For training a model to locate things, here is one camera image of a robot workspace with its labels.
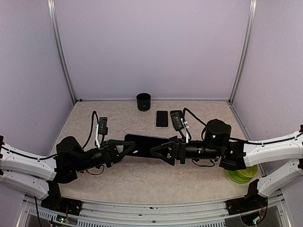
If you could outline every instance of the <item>purple wall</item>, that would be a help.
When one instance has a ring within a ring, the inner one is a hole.
[[[243,0],[57,1],[77,98],[224,99],[249,13]]]
[[[12,146],[48,155],[72,104],[47,1],[2,1],[0,24],[0,135]],[[14,225],[23,197],[0,184],[0,227]]]
[[[300,129],[303,124],[303,1],[262,0],[235,108],[253,140]],[[284,162],[268,163],[267,173]],[[295,227],[303,222],[303,178],[282,188]]]

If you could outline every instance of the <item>table surface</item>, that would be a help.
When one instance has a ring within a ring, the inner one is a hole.
[[[77,102],[66,120],[55,144],[66,136],[74,136],[83,145],[90,131],[91,114],[108,117],[106,139],[123,140],[127,133],[169,138],[175,132],[171,119],[168,129],[155,128],[157,110],[191,110],[202,121],[219,119],[232,126],[232,137],[244,139],[226,102],[208,101],[152,101],[151,109],[141,112],[136,101]],[[200,140],[203,125],[186,113],[194,140]],[[94,134],[86,149],[94,147]],[[201,160],[199,164],[210,164]],[[180,204],[229,199],[246,194],[248,184],[233,182],[226,171],[215,167],[198,167],[187,160],[171,166],[162,160],[125,157],[98,176],[78,173],[78,179],[60,184],[62,196],[80,200],[128,204]]]

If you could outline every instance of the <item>black cable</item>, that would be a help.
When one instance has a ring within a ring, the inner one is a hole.
[[[182,137],[183,139],[185,139],[185,136],[184,136],[183,132],[182,132],[181,130],[179,130],[178,132],[180,133],[181,137]]]
[[[189,130],[188,130],[188,128],[185,128],[185,130],[186,130],[186,132],[188,133],[188,136],[189,136],[189,138],[188,138],[188,140],[190,141],[191,140],[191,134],[190,134],[190,132],[189,132]]]
[[[194,160],[192,159],[191,160],[192,161],[192,163],[194,163],[196,166],[199,166],[199,167],[214,167],[215,166],[215,163],[214,163],[214,161],[213,160],[209,160],[213,165],[212,166],[207,166],[207,165],[198,165],[197,163],[195,163],[194,162]]]
[[[85,170],[85,172],[87,172],[88,174],[90,174],[90,175],[94,175],[94,176],[97,176],[97,175],[101,175],[101,174],[103,174],[103,172],[104,172],[104,165],[102,165],[102,171],[101,171],[101,173],[98,173],[98,174],[92,174],[92,173],[90,173],[88,170]]]
[[[36,211],[37,211],[38,222],[39,222],[40,227],[42,227],[41,220],[40,220],[40,217],[39,217],[37,198],[36,198],[36,196],[34,196],[34,198],[35,198],[35,203],[36,203]]]
[[[271,142],[266,142],[266,143],[253,143],[253,142],[249,142],[247,141],[248,144],[252,144],[252,145],[267,145],[267,144],[273,144],[273,143],[280,143],[280,142],[285,142],[285,141],[289,141],[289,140],[294,140],[296,138],[298,138],[299,136],[301,136],[303,134],[303,132],[301,132],[300,134],[287,138],[287,139],[283,139],[283,140],[275,140],[275,141],[271,141]]]
[[[29,159],[34,159],[34,160],[47,160],[47,159],[49,159],[49,158],[52,158],[52,157],[57,156],[57,154],[54,154],[54,155],[50,155],[50,156],[48,156],[48,157],[37,158],[37,157],[32,157],[32,156],[27,156],[27,155],[24,155],[24,154],[20,154],[20,153],[18,153],[18,152],[15,152],[15,151],[13,151],[13,150],[7,149],[7,148],[5,148],[5,147],[0,147],[0,148],[3,148],[4,150],[6,150],[6,151],[8,151],[8,152],[11,152],[11,153],[13,153],[13,154],[20,155],[20,156],[22,156],[22,157],[26,157],[26,158],[29,158]]]
[[[266,197],[266,210],[265,210],[264,216],[257,224],[260,224],[265,219],[265,217],[267,215],[267,210],[268,210],[268,197]]]
[[[238,141],[238,142],[243,142],[243,143],[247,143],[248,142],[247,140],[241,140],[241,139],[233,138],[233,137],[230,137],[229,139],[230,140],[234,140],[234,141]]]
[[[105,138],[105,136],[102,135],[101,144],[104,142],[104,138]]]
[[[93,133],[93,128],[94,128],[94,116],[96,116],[97,119],[97,123],[99,124],[99,118],[97,115],[96,111],[93,111],[93,113],[91,114],[91,124],[90,124],[90,132],[89,132],[89,137],[87,138],[87,141],[85,142],[85,144],[83,145],[83,149],[86,147],[86,145],[89,143],[90,137]]]
[[[183,109],[183,119],[184,119],[184,121],[185,121],[185,112],[189,112],[197,121],[199,121],[201,124],[203,124],[204,126],[206,126],[206,124],[203,122],[203,121],[201,121],[196,115],[194,115],[189,109],[187,109],[187,108],[184,108]]]
[[[204,127],[203,130],[202,130],[202,132],[201,132],[201,139],[202,139],[203,141],[204,141],[203,135],[204,135],[205,131],[206,131],[206,127]]]

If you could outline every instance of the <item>white smartphone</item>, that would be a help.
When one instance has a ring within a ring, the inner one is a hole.
[[[156,112],[156,128],[167,129],[169,127],[169,112],[158,110]]]

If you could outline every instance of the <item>smartphone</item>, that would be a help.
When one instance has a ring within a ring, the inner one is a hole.
[[[169,112],[158,110],[156,112],[156,128],[166,129],[169,127]]]
[[[142,136],[135,134],[126,134],[124,137],[125,142],[133,141],[135,142],[135,147],[127,155],[135,157],[152,157],[155,156],[150,154],[150,150],[154,147],[160,146],[163,143],[168,143],[169,139],[154,137],[154,136]],[[164,148],[158,151],[164,156],[169,154],[169,148]]]

